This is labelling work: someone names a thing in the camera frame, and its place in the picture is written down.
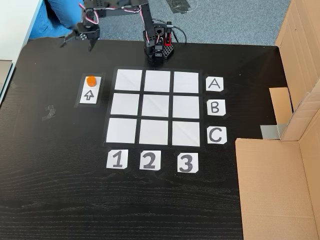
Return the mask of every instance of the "cardboard flap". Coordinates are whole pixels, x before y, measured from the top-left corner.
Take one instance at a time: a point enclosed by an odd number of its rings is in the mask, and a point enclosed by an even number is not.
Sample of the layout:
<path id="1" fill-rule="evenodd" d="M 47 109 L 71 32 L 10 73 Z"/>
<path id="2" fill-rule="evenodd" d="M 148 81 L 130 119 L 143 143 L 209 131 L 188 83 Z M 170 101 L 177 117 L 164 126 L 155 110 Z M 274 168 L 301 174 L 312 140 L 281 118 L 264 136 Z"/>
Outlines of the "cardboard flap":
<path id="1" fill-rule="evenodd" d="M 320 81 L 318 81 L 311 92 L 307 92 L 304 99 L 294 111 L 281 141 L 298 141 L 304 134 L 311 119 L 320 109 Z"/>
<path id="2" fill-rule="evenodd" d="M 237 139 L 245 240 L 319 240 L 297 141 Z"/>
<path id="3" fill-rule="evenodd" d="M 320 110 L 299 140 L 315 223 L 320 233 Z"/>
<path id="4" fill-rule="evenodd" d="M 292 116 L 290 95 L 287 87 L 269 88 L 276 124 L 287 124 Z"/>

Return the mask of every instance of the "person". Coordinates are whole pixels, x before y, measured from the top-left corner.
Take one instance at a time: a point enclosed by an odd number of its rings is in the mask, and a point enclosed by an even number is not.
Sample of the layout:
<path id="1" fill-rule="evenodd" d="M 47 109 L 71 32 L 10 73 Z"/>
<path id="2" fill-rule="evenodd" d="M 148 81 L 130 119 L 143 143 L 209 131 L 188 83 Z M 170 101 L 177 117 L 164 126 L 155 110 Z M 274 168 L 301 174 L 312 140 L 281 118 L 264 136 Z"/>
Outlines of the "person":
<path id="1" fill-rule="evenodd" d="M 81 21 L 82 0 L 42 0 L 29 39 L 64 37 Z"/>

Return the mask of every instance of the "white card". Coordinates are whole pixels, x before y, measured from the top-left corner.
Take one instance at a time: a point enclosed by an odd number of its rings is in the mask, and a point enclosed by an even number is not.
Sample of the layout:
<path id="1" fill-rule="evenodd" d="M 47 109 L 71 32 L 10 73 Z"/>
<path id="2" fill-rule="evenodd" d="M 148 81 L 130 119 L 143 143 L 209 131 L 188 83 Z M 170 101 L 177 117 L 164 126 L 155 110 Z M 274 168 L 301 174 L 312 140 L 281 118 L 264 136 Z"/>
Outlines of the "white card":
<path id="1" fill-rule="evenodd" d="M 106 161 L 107 169 L 126 169 L 128 166 L 128 150 L 111 150 Z"/>
<path id="2" fill-rule="evenodd" d="M 174 93 L 199 93 L 199 73 L 197 72 L 174 72 Z"/>
<path id="3" fill-rule="evenodd" d="M 206 102 L 206 108 L 208 115 L 212 116 L 224 116 L 226 115 L 226 100 L 224 99 L 216 99 L 216 100 L 208 100 Z"/>
<path id="4" fill-rule="evenodd" d="M 168 93 L 170 91 L 170 72 L 147 70 L 144 91 Z"/>
<path id="5" fill-rule="evenodd" d="M 89 86 L 87 83 L 87 76 L 85 77 L 84 83 L 83 83 L 83 88 L 84 89 L 98 89 L 100 88 L 100 83 L 101 83 L 101 77 L 100 76 L 94 76 L 96 80 L 96 85 L 95 86 Z"/>
<path id="6" fill-rule="evenodd" d="M 168 121 L 142 119 L 139 143 L 168 145 Z"/>
<path id="7" fill-rule="evenodd" d="M 140 91 L 142 70 L 118 69 L 115 90 Z"/>
<path id="8" fill-rule="evenodd" d="M 137 115 L 139 94 L 114 93 L 111 114 L 114 115 Z"/>
<path id="9" fill-rule="evenodd" d="M 199 122 L 173 121 L 172 145 L 200 147 Z"/>
<path id="10" fill-rule="evenodd" d="M 225 144 L 227 142 L 227 128 L 225 126 L 209 126 L 206 129 L 208 144 Z"/>
<path id="11" fill-rule="evenodd" d="M 166 95 L 143 95 L 142 116 L 168 117 L 169 96 Z"/>
<path id="12" fill-rule="evenodd" d="M 106 133 L 106 142 L 134 144 L 136 126 L 137 119 L 111 117 Z"/>
<path id="13" fill-rule="evenodd" d="M 173 96 L 174 118 L 198 119 L 199 97 L 198 96 Z"/>
<path id="14" fill-rule="evenodd" d="M 140 156 L 141 170 L 158 171 L 161 168 L 161 151 L 143 151 Z"/>
<path id="15" fill-rule="evenodd" d="M 198 153 L 180 153 L 178 155 L 178 173 L 194 174 L 199 170 Z"/>
<path id="16" fill-rule="evenodd" d="M 82 89 L 80 104 L 96 104 L 98 101 L 99 88 L 98 89 Z"/>
<path id="17" fill-rule="evenodd" d="M 205 80 L 207 91 L 221 92 L 224 89 L 224 78 L 218 76 L 208 76 Z"/>

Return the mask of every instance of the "tic-tac-toe grid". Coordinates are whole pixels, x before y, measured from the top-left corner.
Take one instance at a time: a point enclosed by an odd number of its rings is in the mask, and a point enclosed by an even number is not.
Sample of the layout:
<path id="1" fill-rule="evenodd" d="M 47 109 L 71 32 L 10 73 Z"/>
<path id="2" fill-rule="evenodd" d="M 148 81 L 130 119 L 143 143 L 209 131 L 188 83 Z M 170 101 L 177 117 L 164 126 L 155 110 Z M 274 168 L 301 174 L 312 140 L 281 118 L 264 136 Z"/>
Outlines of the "tic-tac-toe grid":
<path id="1" fill-rule="evenodd" d="M 202 79 L 178 69 L 117 69 L 104 146 L 204 146 Z"/>

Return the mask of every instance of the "black table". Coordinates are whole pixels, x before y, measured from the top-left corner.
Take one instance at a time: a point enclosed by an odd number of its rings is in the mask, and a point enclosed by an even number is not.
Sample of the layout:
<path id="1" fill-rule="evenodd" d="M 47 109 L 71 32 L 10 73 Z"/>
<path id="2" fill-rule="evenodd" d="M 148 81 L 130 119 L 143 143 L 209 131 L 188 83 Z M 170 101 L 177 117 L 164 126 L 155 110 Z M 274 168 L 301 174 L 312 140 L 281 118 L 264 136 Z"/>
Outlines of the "black table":
<path id="1" fill-rule="evenodd" d="M 175 44 L 168 61 L 150 64 L 143 42 L 100 40 L 89 53 L 85 41 L 60 41 L 24 47 L 0 108 L 0 239 L 243 239 L 234 142 L 276 124 L 269 88 L 286 87 L 278 48 Z M 204 123 L 227 127 L 228 143 L 205 144 L 196 174 L 177 172 L 174 149 L 162 151 L 159 175 L 139 170 L 140 149 L 129 149 L 129 171 L 107 169 L 118 66 L 224 77 L 222 94 L 206 98 L 225 99 L 229 117 L 204 107 Z M 75 107 L 83 73 L 106 73 L 99 107 Z M 42 121 L 50 105 L 56 116 Z"/>

